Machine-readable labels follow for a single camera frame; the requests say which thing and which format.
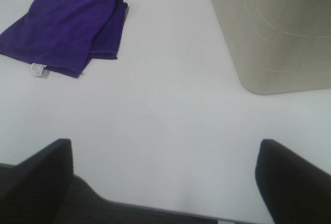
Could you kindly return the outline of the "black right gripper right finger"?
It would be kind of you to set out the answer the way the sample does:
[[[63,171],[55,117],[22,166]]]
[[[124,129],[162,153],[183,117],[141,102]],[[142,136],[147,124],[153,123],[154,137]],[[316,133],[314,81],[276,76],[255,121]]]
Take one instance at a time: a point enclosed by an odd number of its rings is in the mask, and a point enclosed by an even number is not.
[[[262,140],[255,181],[274,223],[330,223],[330,175],[279,142]]]

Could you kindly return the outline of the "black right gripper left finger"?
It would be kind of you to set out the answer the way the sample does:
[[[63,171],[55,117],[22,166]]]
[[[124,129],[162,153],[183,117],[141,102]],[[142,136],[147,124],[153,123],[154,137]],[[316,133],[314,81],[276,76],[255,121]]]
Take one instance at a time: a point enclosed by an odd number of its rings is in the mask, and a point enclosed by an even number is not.
[[[52,223],[73,180],[69,139],[1,172],[1,223]]]

